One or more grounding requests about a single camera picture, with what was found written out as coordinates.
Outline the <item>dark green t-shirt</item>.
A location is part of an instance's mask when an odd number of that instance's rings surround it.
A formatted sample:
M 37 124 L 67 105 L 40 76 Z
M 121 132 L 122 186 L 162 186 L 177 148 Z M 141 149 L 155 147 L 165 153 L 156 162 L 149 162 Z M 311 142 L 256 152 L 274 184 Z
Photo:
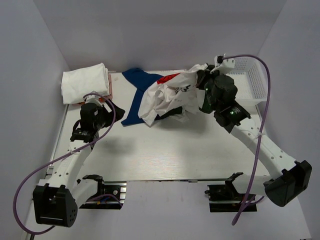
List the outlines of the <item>dark green t-shirt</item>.
M 158 120 L 163 120 L 165 118 L 168 118 L 170 116 L 173 116 L 173 115 L 179 115 L 183 112 L 183 107 L 180 106 L 180 107 L 177 107 L 177 108 L 174 108 L 174 109 L 171 109 L 170 111 L 168 111 L 167 113 L 165 113 L 164 115 L 160 116 L 160 115 L 157 115 L 155 120 L 158 121 Z

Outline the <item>white t-shirt with red print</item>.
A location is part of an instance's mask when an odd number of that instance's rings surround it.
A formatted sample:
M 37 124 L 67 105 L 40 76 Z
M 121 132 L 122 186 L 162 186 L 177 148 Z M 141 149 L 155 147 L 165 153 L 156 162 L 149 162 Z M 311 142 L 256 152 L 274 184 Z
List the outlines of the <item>white t-shirt with red print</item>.
M 178 76 L 180 73 L 175 73 L 175 74 L 170 74 L 170 75 L 166 75 L 166 76 L 162 76 L 161 78 L 159 78 L 156 83 L 159 84 L 165 84 L 166 82 L 170 81 L 171 79 L 175 78 L 176 76 Z

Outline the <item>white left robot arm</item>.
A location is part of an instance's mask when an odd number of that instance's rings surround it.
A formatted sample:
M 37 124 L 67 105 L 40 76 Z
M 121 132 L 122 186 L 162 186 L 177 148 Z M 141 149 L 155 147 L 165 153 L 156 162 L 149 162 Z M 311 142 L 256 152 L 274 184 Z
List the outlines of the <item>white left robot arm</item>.
M 35 187 L 33 205 L 37 224 L 71 227 L 78 209 L 90 198 L 105 196 L 103 177 L 78 174 L 99 138 L 99 131 L 121 120 L 125 110 L 112 101 L 101 104 L 91 100 L 80 108 L 80 119 L 74 124 L 68 145 L 68 157 L 63 159 L 52 176 Z

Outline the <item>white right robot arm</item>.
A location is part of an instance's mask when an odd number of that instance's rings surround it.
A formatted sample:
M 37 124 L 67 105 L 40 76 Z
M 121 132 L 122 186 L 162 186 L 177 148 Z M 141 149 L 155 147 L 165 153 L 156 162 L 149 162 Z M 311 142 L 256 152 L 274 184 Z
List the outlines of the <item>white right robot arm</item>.
M 253 165 L 261 162 L 268 171 L 263 176 L 234 173 L 225 181 L 226 195 L 236 200 L 248 192 L 284 207 L 305 191 L 312 166 L 306 160 L 297 161 L 262 133 L 250 113 L 236 101 L 234 79 L 213 65 L 199 70 L 196 79 L 196 88 L 203 93 L 200 111 L 213 113 L 216 122 L 254 154 Z

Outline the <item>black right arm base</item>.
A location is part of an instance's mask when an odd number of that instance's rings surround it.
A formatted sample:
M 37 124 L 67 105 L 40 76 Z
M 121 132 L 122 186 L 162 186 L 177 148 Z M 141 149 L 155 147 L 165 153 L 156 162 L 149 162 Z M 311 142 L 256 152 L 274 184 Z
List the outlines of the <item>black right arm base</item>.
M 209 200 L 211 213 L 236 213 L 244 200 L 244 193 L 232 193 L 225 184 L 211 184 L 204 194 Z

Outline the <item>blue Mickey t-shirt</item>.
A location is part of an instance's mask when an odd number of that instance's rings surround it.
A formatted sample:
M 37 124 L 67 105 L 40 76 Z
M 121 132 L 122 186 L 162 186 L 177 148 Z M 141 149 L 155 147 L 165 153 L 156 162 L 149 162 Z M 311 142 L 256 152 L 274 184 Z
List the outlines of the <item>blue Mickey t-shirt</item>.
M 140 68 L 131 68 L 123 71 L 122 75 L 129 83 L 136 87 L 136 92 L 133 97 L 127 118 L 123 120 L 121 124 L 124 127 L 143 124 L 144 121 L 138 116 L 143 95 L 152 84 L 157 83 L 158 81 L 160 81 L 160 83 L 164 83 L 163 80 L 166 77 L 155 73 L 147 73 Z

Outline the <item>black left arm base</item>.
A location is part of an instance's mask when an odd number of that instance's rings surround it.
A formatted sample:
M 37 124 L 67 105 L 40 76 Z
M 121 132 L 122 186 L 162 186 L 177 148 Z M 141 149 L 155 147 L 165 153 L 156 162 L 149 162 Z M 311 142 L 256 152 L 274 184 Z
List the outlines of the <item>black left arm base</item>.
M 126 182 L 105 182 L 102 185 L 102 192 L 89 198 L 96 199 L 88 200 L 80 209 L 120 210 L 125 203 L 126 193 Z

